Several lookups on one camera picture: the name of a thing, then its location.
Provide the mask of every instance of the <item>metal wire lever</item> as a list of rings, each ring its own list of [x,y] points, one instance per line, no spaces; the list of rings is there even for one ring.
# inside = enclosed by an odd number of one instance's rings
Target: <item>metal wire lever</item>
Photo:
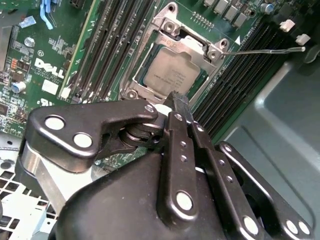
[[[291,47],[287,49],[261,49],[250,51],[229,51],[223,52],[223,55],[249,55],[249,54],[290,54],[290,53],[303,53],[306,50],[304,46]]]

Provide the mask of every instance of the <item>black clamp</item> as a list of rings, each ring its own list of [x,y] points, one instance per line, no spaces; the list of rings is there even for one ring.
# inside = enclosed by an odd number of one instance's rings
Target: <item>black clamp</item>
[[[97,158],[137,147],[156,149],[163,157],[156,202],[148,204],[156,205],[157,215],[174,234],[186,234],[199,224],[199,168],[206,174],[212,192],[208,201],[218,212],[226,238],[314,239],[312,228],[230,144],[211,143],[206,130],[193,121],[185,97],[172,93],[166,104],[172,108],[168,116],[145,100],[39,108],[29,116],[24,142],[70,172],[83,172]],[[48,126],[50,118],[62,124]],[[91,144],[77,142],[78,134],[89,137]],[[108,179],[102,181],[96,184],[106,188]]]

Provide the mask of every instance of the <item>motherboard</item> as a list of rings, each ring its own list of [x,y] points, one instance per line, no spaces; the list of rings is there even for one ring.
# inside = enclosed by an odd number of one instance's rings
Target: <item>motherboard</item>
[[[315,14],[309,9],[317,1],[17,2],[0,3],[7,20],[0,22],[0,46],[7,43],[0,47],[0,131],[22,137],[38,107],[139,98],[162,104],[177,91],[214,138],[250,102],[243,96],[253,98],[285,61],[228,53],[304,46],[311,39],[305,16]],[[145,152],[97,165],[112,171]]]

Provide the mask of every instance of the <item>metal sheet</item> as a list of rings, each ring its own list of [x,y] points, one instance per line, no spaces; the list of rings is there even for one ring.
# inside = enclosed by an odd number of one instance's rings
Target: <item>metal sheet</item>
[[[143,83],[164,96],[168,96],[172,91],[186,94],[201,72],[190,59],[184,52],[176,54],[167,47],[161,48]]]
[[[320,61],[299,64],[285,63],[222,140],[251,163],[320,239]]]

